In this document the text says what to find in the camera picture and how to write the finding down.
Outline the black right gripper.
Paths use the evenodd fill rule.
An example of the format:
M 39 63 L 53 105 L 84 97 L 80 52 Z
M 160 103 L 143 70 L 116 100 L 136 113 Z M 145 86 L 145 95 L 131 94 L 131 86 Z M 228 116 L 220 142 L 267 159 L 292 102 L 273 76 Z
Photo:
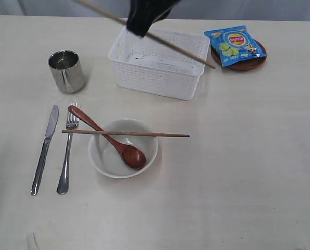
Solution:
M 127 29 L 144 37 L 151 25 L 168 17 L 180 0 L 131 0 Z

